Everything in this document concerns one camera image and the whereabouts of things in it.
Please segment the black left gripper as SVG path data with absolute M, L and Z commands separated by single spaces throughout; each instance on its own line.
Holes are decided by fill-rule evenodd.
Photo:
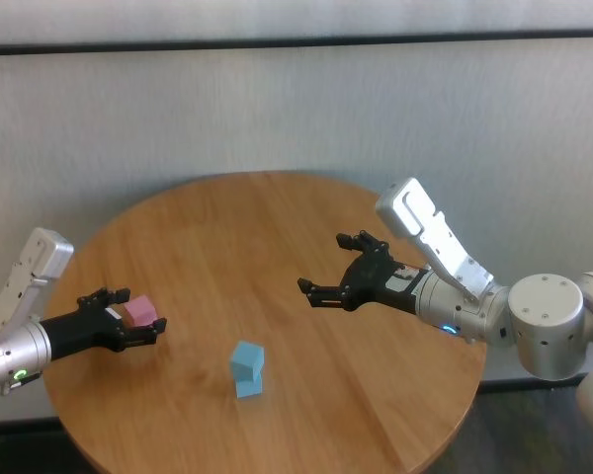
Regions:
M 50 342 L 51 358 L 61 359 L 93 348 L 119 353 L 128 348 L 154 345 L 158 336 L 165 332 L 167 319 L 159 318 L 146 326 L 125 328 L 122 318 L 107 307 L 128 301 L 128 288 L 111 291 L 102 287 L 79 297 L 79 309 L 42 320 L 41 326 Z

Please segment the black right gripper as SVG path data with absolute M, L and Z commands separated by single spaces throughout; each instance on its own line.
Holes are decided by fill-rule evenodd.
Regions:
M 337 245 L 358 251 L 358 257 L 344 273 L 339 286 L 321 286 L 299 278 L 297 285 L 311 307 L 343 308 L 354 311 L 366 303 L 379 303 L 410 314 L 415 313 L 416 295 L 426 269 L 395 261 L 386 242 L 365 230 L 355 235 L 338 233 Z

